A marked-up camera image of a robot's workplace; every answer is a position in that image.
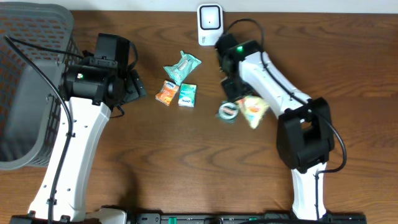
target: robotic arm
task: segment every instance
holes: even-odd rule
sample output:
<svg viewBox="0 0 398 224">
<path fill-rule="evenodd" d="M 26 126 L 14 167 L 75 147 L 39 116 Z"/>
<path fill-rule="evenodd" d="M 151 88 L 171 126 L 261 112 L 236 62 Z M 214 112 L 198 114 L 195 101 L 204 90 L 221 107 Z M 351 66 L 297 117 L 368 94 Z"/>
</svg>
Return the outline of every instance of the robotic arm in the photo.
<svg viewBox="0 0 398 224">
<path fill-rule="evenodd" d="M 326 169 L 329 152 L 335 146 L 333 132 L 326 123 L 331 124 L 327 102 L 323 98 L 312 100 L 294 87 L 255 40 L 239 44 L 232 34 L 225 34 L 216 43 L 216 50 L 220 69 L 227 74 L 221 85 L 229 101 L 235 102 L 254 90 L 278 118 L 277 150 L 293 177 L 294 215 L 290 218 L 328 219 L 323 205 L 323 174 L 319 174 L 318 183 L 315 179 L 317 172 Z M 303 128 L 302 123 L 310 126 Z M 365 217 L 340 218 L 366 222 Z"/>
<path fill-rule="evenodd" d="M 111 110 L 146 95 L 135 70 L 128 65 L 133 43 L 111 34 L 99 34 L 93 55 L 63 74 L 62 95 L 72 116 L 74 128 L 68 151 L 59 173 L 55 199 L 50 205 L 50 191 L 68 133 L 65 110 L 61 110 L 60 126 L 47 172 L 28 217 L 13 216 L 11 223 L 47 223 L 49 206 L 53 206 L 52 223 L 78 223 L 95 218 L 102 224 L 126 223 L 127 211 L 104 208 L 86 214 L 86 190 L 91 166 L 101 133 L 109 121 Z"/>
</svg>

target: snack package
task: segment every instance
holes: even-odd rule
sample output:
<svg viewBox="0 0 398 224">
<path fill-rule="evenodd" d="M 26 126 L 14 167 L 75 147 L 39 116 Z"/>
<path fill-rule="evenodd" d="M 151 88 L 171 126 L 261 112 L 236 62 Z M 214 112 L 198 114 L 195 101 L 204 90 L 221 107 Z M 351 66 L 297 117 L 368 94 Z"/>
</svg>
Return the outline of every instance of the snack package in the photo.
<svg viewBox="0 0 398 224">
<path fill-rule="evenodd" d="M 196 85 L 181 84 L 180 97 L 178 98 L 178 105 L 180 106 L 195 106 L 195 94 L 197 92 Z"/>
<path fill-rule="evenodd" d="M 233 124 L 238 116 L 239 108 L 236 104 L 223 101 L 220 108 L 218 108 L 218 114 L 216 117 L 224 122 Z"/>
<path fill-rule="evenodd" d="M 158 94 L 156 94 L 155 98 L 168 106 L 170 105 L 174 95 L 178 92 L 178 88 L 178 85 L 164 81 L 162 89 Z"/>
<path fill-rule="evenodd" d="M 201 61 L 190 54 L 181 51 L 181 60 L 174 66 L 164 67 L 169 77 L 174 80 L 175 84 L 181 85 L 182 81 L 191 73 Z"/>
<path fill-rule="evenodd" d="M 252 129 L 255 129 L 259 126 L 264 113 L 269 108 L 269 104 L 258 96 L 246 96 L 235 103 L 239 105 L 242 114 L 249 122 L 249 125 Z"/>
</svg>

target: green led light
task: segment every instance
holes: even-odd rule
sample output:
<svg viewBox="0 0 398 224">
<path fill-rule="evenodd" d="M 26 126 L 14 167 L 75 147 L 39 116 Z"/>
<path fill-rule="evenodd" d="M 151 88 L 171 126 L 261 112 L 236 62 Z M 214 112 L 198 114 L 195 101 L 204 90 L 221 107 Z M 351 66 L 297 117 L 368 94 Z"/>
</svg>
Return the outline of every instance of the green led light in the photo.
<svg viewBox="0 0 398 224">
<path fill-rule="evenodd" d="M 237 47 L 237 48 L 236 48 L 236 51 L 239 52 L 239 53 L 243 52 L 243 46 Z"/>
</svg>

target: yellow snack package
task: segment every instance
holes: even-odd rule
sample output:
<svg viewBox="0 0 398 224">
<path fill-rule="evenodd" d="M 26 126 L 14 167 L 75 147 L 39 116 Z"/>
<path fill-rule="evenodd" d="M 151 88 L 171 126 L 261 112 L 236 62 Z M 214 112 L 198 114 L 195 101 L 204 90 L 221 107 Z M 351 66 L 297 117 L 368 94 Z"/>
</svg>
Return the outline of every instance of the yellow snack package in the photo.
<svg viewBox="0 0 398 224">
<path fill-rule="evenodd" d="M 169 81 L 164 81 L 162 89 L 158 94 L 156 94 L 155 98 L 168 106 L 175 94 L 178 92 L 178 88 L 178 85 Z"/>
<path fill-rule="evenodd" d="M 239 109 L 242 111 L 252 129 L 259 126 L 264 113 L 266 113 L 269 108 L 269 104 L 258 96 L 246 96 L 235 103 L 239 105 Z"/>
</svg>

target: light blue snack bag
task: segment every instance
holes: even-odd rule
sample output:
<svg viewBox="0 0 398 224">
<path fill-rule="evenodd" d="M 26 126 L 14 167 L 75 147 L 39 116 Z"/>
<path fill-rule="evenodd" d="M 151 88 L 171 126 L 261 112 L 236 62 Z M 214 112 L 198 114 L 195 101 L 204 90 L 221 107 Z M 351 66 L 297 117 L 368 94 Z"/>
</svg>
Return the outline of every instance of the light blue snack bag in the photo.
<svg viewBox="0 0 398 224">
<path fill-rule="evenodd" d="M 182 81 L 191 73 L 201 61 L 190 54 L 181 51 L 181 60 L 174 66 L 164 67 L 169 77 L 174 80 L 175 84 L 181 85 Z"/>
</svg>

